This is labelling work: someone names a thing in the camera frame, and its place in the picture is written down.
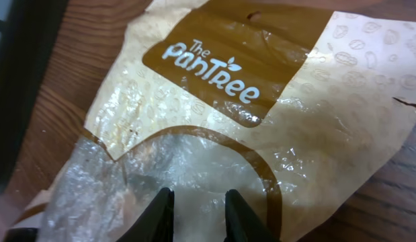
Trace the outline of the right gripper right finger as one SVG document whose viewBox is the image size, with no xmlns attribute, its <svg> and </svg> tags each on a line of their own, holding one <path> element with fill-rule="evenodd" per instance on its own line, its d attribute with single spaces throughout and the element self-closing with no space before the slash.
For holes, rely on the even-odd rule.
<svg viewBox="0 0 416 242">
<path fill-rule="evenodd" d="M 224 242 L 278 242 L 237 190 L 225 195 Z"/>
</svg>

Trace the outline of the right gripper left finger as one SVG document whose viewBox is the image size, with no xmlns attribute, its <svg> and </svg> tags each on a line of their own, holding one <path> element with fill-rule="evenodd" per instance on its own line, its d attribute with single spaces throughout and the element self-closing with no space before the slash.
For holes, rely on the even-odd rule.
<svg viewBox="0 0 416 242">
<path fill-rule="evenodd" d="M 174 192 L 162 188 L 117 242 L 172 242 Z"/>
</svg>

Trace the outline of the brown Pantree snack pouch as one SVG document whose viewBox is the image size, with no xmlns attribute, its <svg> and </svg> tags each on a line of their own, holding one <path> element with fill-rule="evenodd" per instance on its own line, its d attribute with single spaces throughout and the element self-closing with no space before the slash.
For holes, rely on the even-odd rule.
<svg viewBox="0 0 416 242">
<path fill-rule="evenodd" d="M 172 237 L 225 238 L 234 189 L 281 241 L 325 222 L 416 124 L 416 22 L 263 1 L 153 1 L 48 190 L 39 241 L 116 241 L 175 194 Z"/>
</svg>

